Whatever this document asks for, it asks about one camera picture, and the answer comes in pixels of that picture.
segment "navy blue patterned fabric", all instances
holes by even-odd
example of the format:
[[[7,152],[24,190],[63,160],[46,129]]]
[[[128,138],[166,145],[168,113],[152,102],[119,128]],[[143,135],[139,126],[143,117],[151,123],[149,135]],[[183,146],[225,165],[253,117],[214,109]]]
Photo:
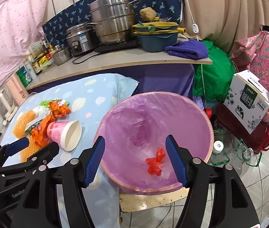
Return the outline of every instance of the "navy blue patterned fabric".
[[[67,45],[66,30],[74,25],[91,21],[89,4],[96,0],[80,0],[62,12],[58,13],[43,25],[45,35],[53,45]],[[139,11],[145,7],[152,7],[160,18],[168,21],[180,22],[182,0],[141,0],[134,6],[136,21],[143,22]]]

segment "green plastic bag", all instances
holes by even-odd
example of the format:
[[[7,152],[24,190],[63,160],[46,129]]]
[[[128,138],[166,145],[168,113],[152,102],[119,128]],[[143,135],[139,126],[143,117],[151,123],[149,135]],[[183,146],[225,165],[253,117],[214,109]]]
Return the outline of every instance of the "green plastic bag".
[[[205,86],[205,98],[208,101],[224,101],[231,84],[233,74],[236,73],[232,61],[228,55],[213,45],[212,41],[203,40],[206,45],[212,65],[203,64],[203,80]],[[195,75],[193,79],[193,96],[204,96],[203,83],[201,77],[201,65],[195,65]]]

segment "light blue polka dot tablecloth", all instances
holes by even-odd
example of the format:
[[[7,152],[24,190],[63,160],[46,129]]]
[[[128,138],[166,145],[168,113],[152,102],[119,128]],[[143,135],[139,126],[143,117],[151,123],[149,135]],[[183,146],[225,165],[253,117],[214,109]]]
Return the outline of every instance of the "light blue polka dot tablecloth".
[[[130,97],[138,82],[120,74],[98,74],[77,81],[52,87],[29,97],[12,119],[2,145],[12,143],[17,138],[12,129],[17,119],[27,111],[37,107],[42,100],[66,99],[70,102],[71,113],[65,121],[79,120],[82,136],[72,152],[60,149],[59,154],[48,164],[49,168],[65,164],[71,158],[77,158],[84,149],[92,147],[96,130],[103,116],[117,103]],[[9,157],[4,166],[20,163],[20,154]],[[97,228],[119,228],[119,188],[99,167],[96,177],[87,189],[83,189],[86,204]],[[63,228],[69,227],[62,187],[57,186],[58,206]]]

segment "blue gripper pad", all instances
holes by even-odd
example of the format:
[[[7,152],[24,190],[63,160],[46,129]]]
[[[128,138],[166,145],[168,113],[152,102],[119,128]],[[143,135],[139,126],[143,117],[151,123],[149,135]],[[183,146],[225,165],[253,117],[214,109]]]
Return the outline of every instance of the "blue gripper pad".
[[[21,138],[6,147],[5,155],[12,156],[29,146],[29,139],[27,137]]]
[[[99,136],[92,147],[93,153],[86,166],[86,175],[84,179],[84,185],[89,186],[93,182],[97,169],[103,157],[105,151],[105,139]]]
[[[178,182],[182,183],[182,185],[185,187],[188,183],[187,170],[177,150],[179,146],[172,135],[166,137],[165,147],[173,165]]]

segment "white bottle cap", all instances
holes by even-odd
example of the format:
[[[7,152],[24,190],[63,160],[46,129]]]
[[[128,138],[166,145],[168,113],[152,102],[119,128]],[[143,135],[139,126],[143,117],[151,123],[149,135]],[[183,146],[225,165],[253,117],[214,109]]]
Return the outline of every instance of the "white bottle cap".
[[[222,150],[223,150],[223,143],[219,140],[215,141],[213,152],[219,154],[221,153]]]

